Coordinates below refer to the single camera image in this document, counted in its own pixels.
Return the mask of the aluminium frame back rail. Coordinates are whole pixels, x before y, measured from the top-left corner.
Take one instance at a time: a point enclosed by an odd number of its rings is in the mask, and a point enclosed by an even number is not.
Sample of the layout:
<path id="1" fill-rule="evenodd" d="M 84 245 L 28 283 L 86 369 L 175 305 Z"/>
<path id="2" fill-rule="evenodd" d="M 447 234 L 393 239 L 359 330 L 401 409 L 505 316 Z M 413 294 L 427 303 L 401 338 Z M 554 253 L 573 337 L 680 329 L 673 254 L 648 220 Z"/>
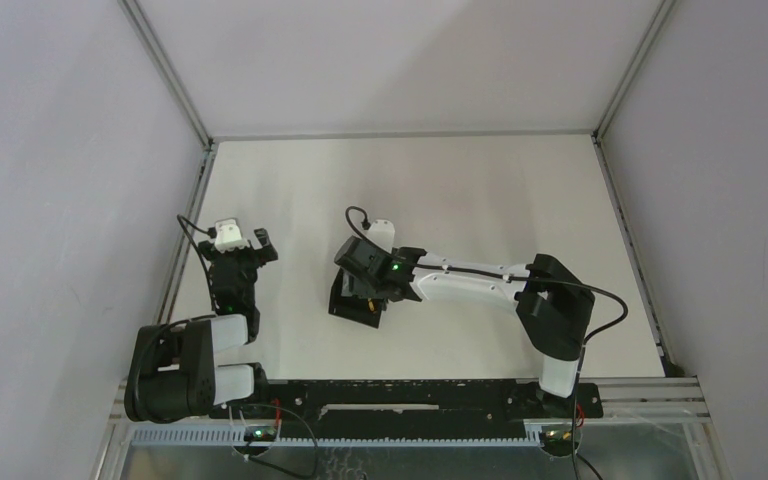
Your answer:
<path id="1" fill-rule="evenodd" d="M 593 129 L 514 129 L 514 130 L 462 130 L 462 131 L 385 131 L 385 132 L 342 132 L 342 133 L 296 133 L 262 135 L 217 135 L 215 144 L 228 141 L 289 141 L 289 140 L 344 140 L 377 138 L 447 138 L 447 137 L 494 137 L 494 136 L 563 136 L 586 135 Z"/>

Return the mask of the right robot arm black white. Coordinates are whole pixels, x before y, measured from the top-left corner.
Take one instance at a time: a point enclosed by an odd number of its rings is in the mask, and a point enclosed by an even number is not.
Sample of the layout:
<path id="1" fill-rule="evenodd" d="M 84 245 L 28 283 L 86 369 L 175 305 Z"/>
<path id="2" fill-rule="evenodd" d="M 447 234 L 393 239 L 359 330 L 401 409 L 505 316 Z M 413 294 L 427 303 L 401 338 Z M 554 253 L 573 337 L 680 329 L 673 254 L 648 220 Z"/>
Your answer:
<path id="1" fill-rule="evenodd" d="M 542 355 L 538 402 L 552 416 L 578 400 L 575 388 L 594 294 L 555 257 L 538 254 L 528 264 L 459 262 L 421 248 L 391 253 L 352 236 L 334 259 L 330 314 L 376 328 L 388 304 L 400 301 L 482 302 L 515 315 Z"/>

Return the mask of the aluminium frame right floor rail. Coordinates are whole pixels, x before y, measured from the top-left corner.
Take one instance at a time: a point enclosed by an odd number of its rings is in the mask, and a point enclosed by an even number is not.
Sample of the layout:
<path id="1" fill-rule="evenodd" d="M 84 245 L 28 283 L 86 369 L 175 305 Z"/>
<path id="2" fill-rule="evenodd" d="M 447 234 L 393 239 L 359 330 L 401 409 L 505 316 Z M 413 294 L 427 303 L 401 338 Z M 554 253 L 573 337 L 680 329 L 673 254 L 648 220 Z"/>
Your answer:
<path id="1" fill-rule="evenodd" d="M 651 289 L 650 282 L 646 277 L 644 265 L 641 262 L 638 245 L 631 228 L 628 211 L 623 202 L 618 184 L 609 165 L 608 158 L 603 147 L 603 141 L 596 132 L 592 132 L 590 137 L 606 187 L 611 197 L 611 202 L 617 217 L 621 235 L 623 237 L 625 249 L 630 260 L 633 276 L 637 283 L 637 288 L 642 299 L 643 310 L 650 325 L 650 330 L 653 334 L 655 347 L 658 351 L 664 374 L 667 378 L 686 377 L 687 374 L 685 369 L 674 362 L 674 355 L 668 342 L 667 331 L 665 330 L 659 318 L 659 312 L 655 304 L 653 291 Z"/>

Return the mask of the aluminium frame floor rail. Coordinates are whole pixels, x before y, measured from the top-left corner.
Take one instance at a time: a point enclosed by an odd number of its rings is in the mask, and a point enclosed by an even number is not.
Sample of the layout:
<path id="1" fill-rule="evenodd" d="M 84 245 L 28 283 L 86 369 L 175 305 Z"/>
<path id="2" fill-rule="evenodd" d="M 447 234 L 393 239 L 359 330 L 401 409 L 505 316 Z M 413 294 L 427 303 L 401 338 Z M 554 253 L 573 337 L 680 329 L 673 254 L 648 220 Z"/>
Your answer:
<path id="1" fill-rule="evenodd" d="M 182 217 L 191 221 L 177 221 L 179 227 L 178 240 L 174 250 L 174 256 L 166 276 L 162 298 L 153 321 L 154 325 L 165 325 L 173 319 L 174 308 L 177 302 L 181 283 L 186 273 L 191 253 L 198 254 L 197 246 L 193 240 L 194 224 L 201 212 L 206 190 L 210 182 L 218 146 L 209 144 L 202 152 L 196 171 L 195 183 L 186 203 Z"/>
<path id="2" fill-rule="evenodd" d="M 590 137 L 606 187 L 611 197 L 611 202 L 617 217 L 621 235 L 623 237 L 625 249 L 630 260 L 633 276 L 637 283 L 637 288 L 642 299 L 643 310 L 650 325 L 650 330 L 653 334 L 655 347 L 658 351 L 664 374 L 667 378 L 686 377 L 687 374 L 685 369 L 674 362 L 674 355 L 668 342 L 667 331 L 665 330 L 659 318 L 659 312 L 655 304 L 653 291 L 651 289 L 650 282 L 646 277 L 644 265 L 641 262 L 638 245 L 631 228 L 628 211 L 623 202 L 618 184 L 609 165 L 608 158 L 603 147 L 603 141 L 596 132 L 592 132 Z"/>

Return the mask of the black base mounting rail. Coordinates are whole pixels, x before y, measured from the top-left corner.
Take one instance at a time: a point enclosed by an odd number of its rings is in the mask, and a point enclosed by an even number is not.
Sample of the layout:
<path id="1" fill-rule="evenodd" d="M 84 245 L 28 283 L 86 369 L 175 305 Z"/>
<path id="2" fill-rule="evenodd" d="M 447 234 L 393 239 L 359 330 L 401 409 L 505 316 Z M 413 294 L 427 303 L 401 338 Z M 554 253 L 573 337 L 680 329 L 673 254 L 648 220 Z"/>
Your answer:
<path id="1" fill-rule="evenodd" d="M 514 439 L 531 421 L 567 424 L 575 403 L 585 420 L 604 415 L 594 383 L 562 398 L 531 379 L 270 381 L 244 402 L 274 397 L 303 413 L 324 440 Z M 283 420 L 289 432 L 306 433 Z"/>

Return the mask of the black plastic bin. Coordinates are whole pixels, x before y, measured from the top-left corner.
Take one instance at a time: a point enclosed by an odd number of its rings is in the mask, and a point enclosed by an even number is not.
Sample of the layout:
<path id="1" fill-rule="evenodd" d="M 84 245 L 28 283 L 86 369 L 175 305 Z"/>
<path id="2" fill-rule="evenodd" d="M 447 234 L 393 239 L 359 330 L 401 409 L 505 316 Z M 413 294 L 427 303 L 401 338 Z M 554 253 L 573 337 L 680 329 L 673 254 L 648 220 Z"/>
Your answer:
<path id="1" fill-rule="evenodd" d="M 343 305 L 340 302 L 340 281 L 343 274 L 350 274 L 344 269 L 337 272 L 329 293 L 328 313 L 358 324 L 362 324 L 377 329 L 380 326 L 382 314 L 386 311 L 388 299 L 380 293 L 377 293 L 368 283 L 357 278 L 362 285 L 361 296 L 366 298 L 366 303 L 358 306 Z M 373 299 L 376 302 L 377 312 L 370 313 L 367 306 L 367 300 Z"/>

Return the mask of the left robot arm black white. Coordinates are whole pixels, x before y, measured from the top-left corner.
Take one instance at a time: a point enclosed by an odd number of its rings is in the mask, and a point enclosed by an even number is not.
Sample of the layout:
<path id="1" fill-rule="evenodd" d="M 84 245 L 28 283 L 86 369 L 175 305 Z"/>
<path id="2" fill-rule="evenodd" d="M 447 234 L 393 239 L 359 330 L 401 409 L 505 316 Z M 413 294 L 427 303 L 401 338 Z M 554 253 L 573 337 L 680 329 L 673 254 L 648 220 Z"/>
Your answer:
<path id="1" fill-rule="evenodd" d="M 273 392 L 256 380 L 255 364 L 220 367 L 215 360 L 223 350 L 254 342 L 260 331 L 255 284 L 259 269 L 278 253 L 265 229 L 254 236 L 256 246 L 223 234 L 198 243 L 210 314 L 139 329 L 124 394 L 130 420 L 173 423 L 230 400 L 250 417 L 270 409 Z"/>

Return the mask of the aluminium frame left floor rail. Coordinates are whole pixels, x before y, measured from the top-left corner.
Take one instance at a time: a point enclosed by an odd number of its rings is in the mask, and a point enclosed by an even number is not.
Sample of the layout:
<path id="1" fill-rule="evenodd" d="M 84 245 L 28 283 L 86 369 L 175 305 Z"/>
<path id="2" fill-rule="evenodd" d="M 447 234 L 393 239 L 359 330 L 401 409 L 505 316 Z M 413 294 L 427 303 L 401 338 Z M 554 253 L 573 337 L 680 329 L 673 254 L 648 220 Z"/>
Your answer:
<path id="1" fill-rule="evenodd" d="M 206 190 L 210 182 L 218 146 L 209 144 L 202 152 L 196 171 L 195 183 L 186 203 L 182 217 L 191 221 L 177 221 L 179 227 L 178 240 L 174 250 L 174 256 L 166 276 L 162 298 L 153 321 L 154 325 L 165 325 L 173 319 L 174 308 L 177 302 L 181 283 L 186 273 L 191 253 L 198 254 L 197 246 L 193 240 L 194 224 L 201 212 Z"/>

